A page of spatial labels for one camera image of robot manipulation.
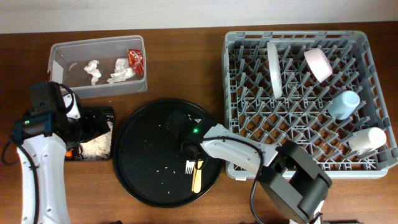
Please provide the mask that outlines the light blue cup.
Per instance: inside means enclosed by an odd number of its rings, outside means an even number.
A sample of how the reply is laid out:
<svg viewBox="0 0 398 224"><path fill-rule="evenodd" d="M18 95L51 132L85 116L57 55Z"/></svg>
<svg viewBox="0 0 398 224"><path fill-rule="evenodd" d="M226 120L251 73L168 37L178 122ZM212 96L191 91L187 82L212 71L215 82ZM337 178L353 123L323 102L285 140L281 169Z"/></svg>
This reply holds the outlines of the light blue cup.
<svg viewBox="0 0 398 224"><path fill-rule="evenodd" d="M359 95L354 91L344 91L332 99L328 112L338 120L348 118L360 103Z"/></svg>

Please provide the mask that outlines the red snack wrapper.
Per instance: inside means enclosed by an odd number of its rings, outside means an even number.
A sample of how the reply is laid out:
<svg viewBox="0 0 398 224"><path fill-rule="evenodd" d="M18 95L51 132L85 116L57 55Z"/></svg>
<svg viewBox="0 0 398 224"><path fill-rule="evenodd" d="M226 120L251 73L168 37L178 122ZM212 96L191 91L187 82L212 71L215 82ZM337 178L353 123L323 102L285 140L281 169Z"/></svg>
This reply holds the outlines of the red snack wrapper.
<svg viewBox="0 0 398 224"><path fill-rule="evenodd" d="M140 50L128 49L128 62L133 71L140 77L144 74L144 57Z"/></svg>

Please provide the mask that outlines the pile of rice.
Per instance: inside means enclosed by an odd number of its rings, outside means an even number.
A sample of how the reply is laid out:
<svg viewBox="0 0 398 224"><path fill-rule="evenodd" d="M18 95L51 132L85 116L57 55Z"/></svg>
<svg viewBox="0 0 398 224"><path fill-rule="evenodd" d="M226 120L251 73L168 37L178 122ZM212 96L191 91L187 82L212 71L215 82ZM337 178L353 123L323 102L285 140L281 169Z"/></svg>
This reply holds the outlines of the pile of rice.
<svg viewBox="0 0 398 224"><path fill-rule="evenodd" d="M78 146L78 157L84 161L106 160L111 153L111 143L113 136L113 123L107 122L109 132Z"/></svg>

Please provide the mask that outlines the white plastic fork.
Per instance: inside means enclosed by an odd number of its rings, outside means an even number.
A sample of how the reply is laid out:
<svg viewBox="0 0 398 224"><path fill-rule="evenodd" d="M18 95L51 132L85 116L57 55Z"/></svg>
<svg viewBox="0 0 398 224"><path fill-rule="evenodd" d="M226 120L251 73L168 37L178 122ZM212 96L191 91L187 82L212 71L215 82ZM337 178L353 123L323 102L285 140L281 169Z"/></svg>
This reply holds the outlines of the white plastic fork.
<svg viewBox="0 0 398 224"><path fill-rule="evenodd" d="M187 160L185 163L185 173L186 174L193 174L195 168L195 161L194 160Z"/></svg>

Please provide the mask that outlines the pink bowl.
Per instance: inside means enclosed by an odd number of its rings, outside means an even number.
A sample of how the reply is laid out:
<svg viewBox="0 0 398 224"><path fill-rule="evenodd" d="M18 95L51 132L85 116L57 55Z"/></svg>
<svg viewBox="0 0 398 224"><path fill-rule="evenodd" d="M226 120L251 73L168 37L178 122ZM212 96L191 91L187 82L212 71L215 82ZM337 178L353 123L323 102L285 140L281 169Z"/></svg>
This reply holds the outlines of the pink bowl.
<svg viewBox="0 0 398 224"><path fill-rule="evenodd" d="M332 67L322 49L315 48L304 52L305 59L315 78L321 83L332 73Z"/></svg>

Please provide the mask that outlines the white napkin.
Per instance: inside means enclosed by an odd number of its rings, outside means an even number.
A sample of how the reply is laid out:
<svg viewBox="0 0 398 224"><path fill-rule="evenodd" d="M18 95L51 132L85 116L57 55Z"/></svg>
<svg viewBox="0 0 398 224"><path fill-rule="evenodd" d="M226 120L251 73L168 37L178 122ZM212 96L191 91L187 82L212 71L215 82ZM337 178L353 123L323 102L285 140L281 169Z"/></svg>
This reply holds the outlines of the white napkin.
<svg viewBox="0 0 398 224"><path fill-rule="evenodd" d="M135 71L129 66L127 58L119 58L115 63L114 73L112 73L107 82L112 84L116 82L124 82L135 75Z"/></svg>
<svg viewBox="0 0 398 224"><path fill-rule="evenodd" d="M92 76L91 78L92 85L96 85L96 82L101 77L101 72L97 68L98 64L99 64L98 60L92 60L88 63L87 66L84 67L84 71Z"/></svg>

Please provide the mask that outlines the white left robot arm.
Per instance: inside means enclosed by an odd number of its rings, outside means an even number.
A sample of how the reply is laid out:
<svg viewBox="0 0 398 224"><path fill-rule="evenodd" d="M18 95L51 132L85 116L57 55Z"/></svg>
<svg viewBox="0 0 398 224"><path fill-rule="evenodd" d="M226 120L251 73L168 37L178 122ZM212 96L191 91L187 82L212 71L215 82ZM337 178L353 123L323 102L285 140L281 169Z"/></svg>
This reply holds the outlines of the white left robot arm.
<svg viewBox="0 0 398 224"><path fill-rule="evenodd" d="M69 223L64 163L69 150L110 133L110 106L82 106L69 87L29 88L31 109L14 122L9 142L22 169L22 223Z"/></svg>

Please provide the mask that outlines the orange carrot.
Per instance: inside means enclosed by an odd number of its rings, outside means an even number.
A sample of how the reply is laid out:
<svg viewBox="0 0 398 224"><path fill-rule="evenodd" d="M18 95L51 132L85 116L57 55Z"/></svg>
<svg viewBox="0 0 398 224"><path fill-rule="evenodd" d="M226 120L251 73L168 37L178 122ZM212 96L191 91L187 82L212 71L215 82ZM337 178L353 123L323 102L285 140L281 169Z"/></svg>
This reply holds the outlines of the orange carrot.
<svg viewBox="0 0 398 224"><path fill-rule="evenodd" d="M66 154L65 154L65 157L66 158L72 158L73 157L73 151L72 150L67 151Z"/></svg>

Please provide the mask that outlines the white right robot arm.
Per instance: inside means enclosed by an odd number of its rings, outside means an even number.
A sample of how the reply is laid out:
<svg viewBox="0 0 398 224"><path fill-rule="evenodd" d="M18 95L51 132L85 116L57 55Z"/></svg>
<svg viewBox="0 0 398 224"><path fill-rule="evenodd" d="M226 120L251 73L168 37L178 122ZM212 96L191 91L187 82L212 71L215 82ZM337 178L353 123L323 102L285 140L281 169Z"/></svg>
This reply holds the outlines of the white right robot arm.
<svg viewBox="0 0 398 224"><path fill-rule="evenodd" d="M254 174L254 185L261 185L291 221L321 222L320 210L332 180L297 143L263 144L232 133L212 119L195 121L180 111L174 111L165 126L181 140L191 159L222 159Z"/></svg>

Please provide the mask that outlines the white cup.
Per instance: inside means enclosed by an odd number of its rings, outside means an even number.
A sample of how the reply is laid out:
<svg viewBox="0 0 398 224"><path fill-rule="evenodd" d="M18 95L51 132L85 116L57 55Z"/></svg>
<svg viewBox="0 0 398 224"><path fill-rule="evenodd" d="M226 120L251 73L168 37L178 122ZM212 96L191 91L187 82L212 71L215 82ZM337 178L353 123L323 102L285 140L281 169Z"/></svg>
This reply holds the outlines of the white cup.
<svg viewBox="0 0 398 224"><path fill-rule="evenodd" d="M380 148L386 141L385 132L381 128L373 127L356 131L348 144L353 151L362 155Z"/></svg>

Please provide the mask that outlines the grey plate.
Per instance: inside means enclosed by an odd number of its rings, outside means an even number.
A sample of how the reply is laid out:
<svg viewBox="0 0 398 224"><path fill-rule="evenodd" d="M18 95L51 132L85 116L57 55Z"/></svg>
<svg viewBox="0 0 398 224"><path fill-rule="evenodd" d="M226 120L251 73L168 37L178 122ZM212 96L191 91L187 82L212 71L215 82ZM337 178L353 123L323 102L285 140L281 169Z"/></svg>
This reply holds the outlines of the grey plate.
<svg viewBox="0 0 398 224"><path fill-rule="evenodd" d="M271 76L272 91L275 99L282 96L282 80L280 74L279 58L274 43L267 43L267 56L269 62L269 74Z"/></svg>

